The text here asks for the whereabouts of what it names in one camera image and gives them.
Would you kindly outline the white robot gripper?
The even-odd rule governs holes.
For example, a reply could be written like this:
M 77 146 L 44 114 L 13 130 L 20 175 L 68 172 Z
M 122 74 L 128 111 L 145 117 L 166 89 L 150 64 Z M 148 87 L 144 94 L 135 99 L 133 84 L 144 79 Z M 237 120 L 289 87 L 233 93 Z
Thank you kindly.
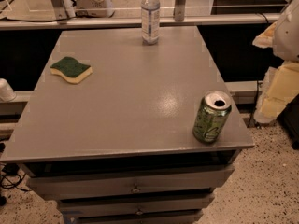
M 258 98 L 254 119 L 267 124 L 275 120 L 299 94 L 299 0 L 292 0 L 277 23 L 257 35 L 252 44 L 272 48 L 284 62 L 279 68 L 269 67 L 265 73 L 262 94 Z

